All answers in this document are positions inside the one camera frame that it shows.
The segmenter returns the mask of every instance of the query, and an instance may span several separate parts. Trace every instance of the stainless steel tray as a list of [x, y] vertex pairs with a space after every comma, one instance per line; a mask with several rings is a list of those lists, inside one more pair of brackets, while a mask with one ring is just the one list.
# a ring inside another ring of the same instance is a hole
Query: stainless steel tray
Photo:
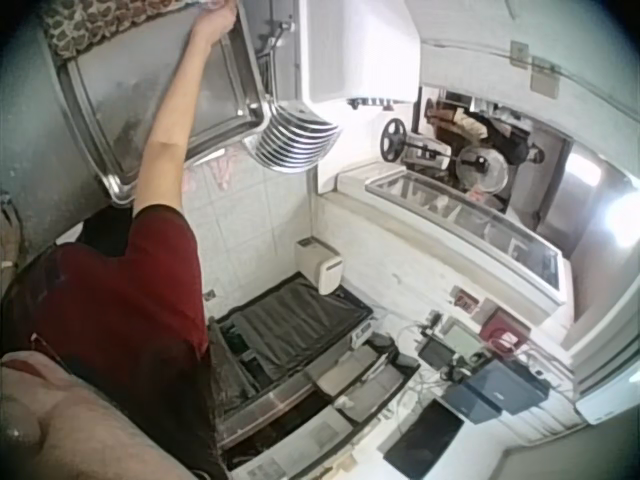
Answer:
[[[116, 204], [133, 199], [156, 110], [200, 9], [187, 8], [133, 28], [61, 67], [74, 124]], [[205, 67], [187, 165], [260, 132], [269, 110], [239, 6], [236, 26]]]

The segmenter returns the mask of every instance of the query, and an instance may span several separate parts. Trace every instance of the stainless steel counter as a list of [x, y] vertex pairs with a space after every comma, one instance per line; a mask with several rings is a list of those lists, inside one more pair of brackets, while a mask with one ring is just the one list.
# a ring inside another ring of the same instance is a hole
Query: stainless steel counter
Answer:
[[29, 257], [109, 204], [69, 128], [39, 25], [31, 21], [0, 57], [0, 189], [22, 220]]

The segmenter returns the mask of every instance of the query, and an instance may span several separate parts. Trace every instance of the white tile wall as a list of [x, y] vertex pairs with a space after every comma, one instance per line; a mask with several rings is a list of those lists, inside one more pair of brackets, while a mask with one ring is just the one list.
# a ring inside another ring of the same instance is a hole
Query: white tile wall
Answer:
[[311, 234], [306, 175], [271, 172], [240, 148], [186, 172], [183, 207], [216, 318], [295, 273], [294, 244]]

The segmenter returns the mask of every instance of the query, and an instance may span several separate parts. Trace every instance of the person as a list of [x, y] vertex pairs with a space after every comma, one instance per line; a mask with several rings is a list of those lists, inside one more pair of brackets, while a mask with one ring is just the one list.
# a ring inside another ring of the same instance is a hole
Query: person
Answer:
[[196, 238], [181, 182], [212, 45], [235, 0], [204, 12], [143, 152], [126, 252], [54, 248], [2, 302], [1, 478], [227, 478]]

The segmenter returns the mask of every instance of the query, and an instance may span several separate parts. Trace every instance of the stacked plate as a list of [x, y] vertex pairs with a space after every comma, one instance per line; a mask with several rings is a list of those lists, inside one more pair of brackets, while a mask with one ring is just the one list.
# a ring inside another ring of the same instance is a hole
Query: stacked plate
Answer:
[[253, 157], [267, 168], [284, 173], [313, 168], [340, 136], [337, 125], [308, 111], [269, 102], [271, 120], [260, 133], [244, 140]]

